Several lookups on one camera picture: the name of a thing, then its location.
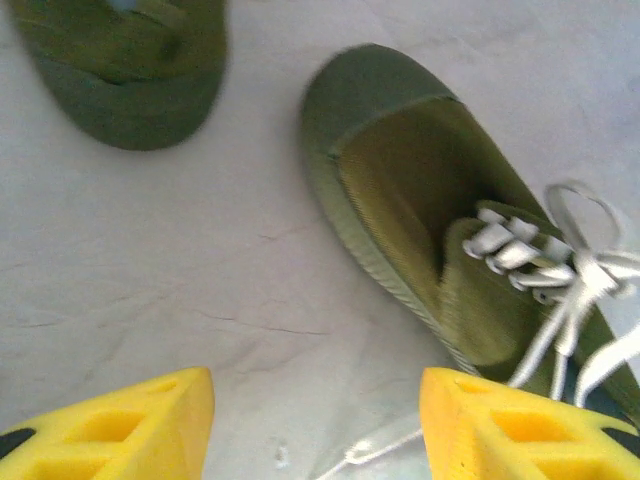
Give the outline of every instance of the yellow plastic object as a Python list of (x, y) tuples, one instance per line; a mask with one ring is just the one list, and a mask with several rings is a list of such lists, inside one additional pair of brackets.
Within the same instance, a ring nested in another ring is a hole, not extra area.
[(35, 434), (0, 460), (0, 479), (200, 479), (213, 410), (206, 368), (77, 403), (10, 429)]
[(434, 480), (639, 480), (604, 433), (629, 424), (464, 373), (425, 370), (420, 416)]

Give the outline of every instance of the black part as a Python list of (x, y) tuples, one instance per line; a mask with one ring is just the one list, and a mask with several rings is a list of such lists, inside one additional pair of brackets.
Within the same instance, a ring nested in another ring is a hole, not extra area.
[(13, 452), (36, 434), (33, 428), (21, 428), (13, 432), (0, 435), (0, 460)]

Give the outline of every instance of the olive green canvas shoe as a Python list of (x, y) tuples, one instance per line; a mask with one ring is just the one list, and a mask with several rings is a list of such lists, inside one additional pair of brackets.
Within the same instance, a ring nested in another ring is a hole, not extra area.
[[(309, 86), (301, 136), (343, 243), (462, 369), (560, 398), (613, 341), (594, 304), (628, 290), (640, 257), (591, 252), (563, 192), (611, 210), (583, 185), (556, 185), (552, 223), (464, 104), (412, 59), (377, 45), (337, 55)], [(640, 390), (622, 363), (603, 385), (638, 424)]]
[(225, 0), (9, 0), (44, 83), (85, 132), (153, 150), (207, 117), (225, 67)]

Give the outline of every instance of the shoelace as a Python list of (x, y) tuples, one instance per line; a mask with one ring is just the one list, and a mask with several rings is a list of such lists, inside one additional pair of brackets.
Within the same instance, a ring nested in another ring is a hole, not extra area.
[[(573, 192), (602, 207), (615, 230), (611, 249), (593, 251), (571, 214), (562, 196), (563, 191)], [(463, 248), (474, 258), (484, 258), (494, 272), (508, 274), (515, 288), (532, 289), (534, 298), (541, 303), (556, 303), (508, 384), (514, 388), (522, 387), (539, 367), (556, 338), (556, 364), (550, 398), (560, 400), (567, 364), (578, 345), (589, 311), (597, 300), (606, 295), (622, 298), (635, 292), (629, 281), (640, 277), (640, 256), (619, 250), (623, 224), (618, 214), (586, 185), (576, 181), (552, 185), (547, 188), (546, 203), (566, 243), (549, 237), (545, 247), (538, 249), (530, 244), (538, 233), (535, 225), (518, 218), (507, 220), (492, 210), (484, 209), (478, 217), (487, 226), (464, 242)], [(566, 263), (570, 257), (575, 269)], [(518, 271), (527, 264), (539, 267), (533, 273)], [(574, 404), (583, 408), (590, 392), (639, 353), (640, 321), (625, 335), (603, 345), (587, 359), (578, 375)], [(363, 465), (420, 438), (419, 414), (410, 414), (358, 440), (333, 468), (313, 478), (328, 480), (348, 465)]]

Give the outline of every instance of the white floor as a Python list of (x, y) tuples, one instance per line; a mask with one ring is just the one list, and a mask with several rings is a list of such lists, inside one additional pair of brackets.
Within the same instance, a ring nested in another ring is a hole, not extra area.
[[(210, 120), (136, 154), (69, 123), (0, 17), (0, 430), (206, 365), (203, 478), (298, 480), (416, 409), (423, 367), (451, 362), (345, 253), (297, 149), (304, 86), (343, 47), (409, 53), (536, 193), (578, 178), (640, 225), (635, 2), (235, 0), (230, 24)], [(611, 322), (628, 328), (637, 306), (609, 307)], [(341, 475), (424, 479), (426, 456), (418, 442)]]

